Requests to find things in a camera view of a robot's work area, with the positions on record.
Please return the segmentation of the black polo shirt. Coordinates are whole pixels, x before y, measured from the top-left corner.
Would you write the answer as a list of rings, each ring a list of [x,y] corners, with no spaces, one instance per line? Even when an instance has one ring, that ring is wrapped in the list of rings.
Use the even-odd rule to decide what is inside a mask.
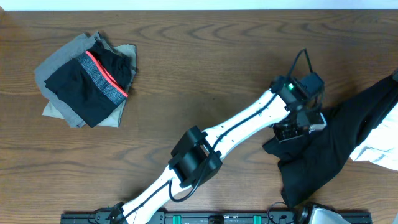
[[[397,104],[397,72],[338,106],[322,111],[327,126],[319,132],[263,148],[278,157],[281,196],[293,208],[308,199],[343,168],[354,151]]]

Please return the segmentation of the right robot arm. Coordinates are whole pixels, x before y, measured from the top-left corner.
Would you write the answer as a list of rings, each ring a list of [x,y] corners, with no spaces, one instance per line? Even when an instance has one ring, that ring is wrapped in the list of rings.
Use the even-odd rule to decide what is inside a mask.
[[[303,207],[299,224],[349,224],[339,213],[317,203],[308,203]]]

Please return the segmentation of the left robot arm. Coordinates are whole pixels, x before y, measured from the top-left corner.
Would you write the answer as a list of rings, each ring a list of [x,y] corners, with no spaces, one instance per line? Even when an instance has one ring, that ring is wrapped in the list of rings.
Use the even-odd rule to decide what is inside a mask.
[[[251,106],[227,121],[200,131],[197,126],[184,133],[171,152],[171,160],[160,177],[143,193],[128,203],[113,207],[111,223],[147,223],[154,213],[183,191],[196,189],[220,170],[223,159],[256,132],[273,126],[304,109],[324,91],[324,82],[310,73],[298,80],[277,77],[271,87]]]

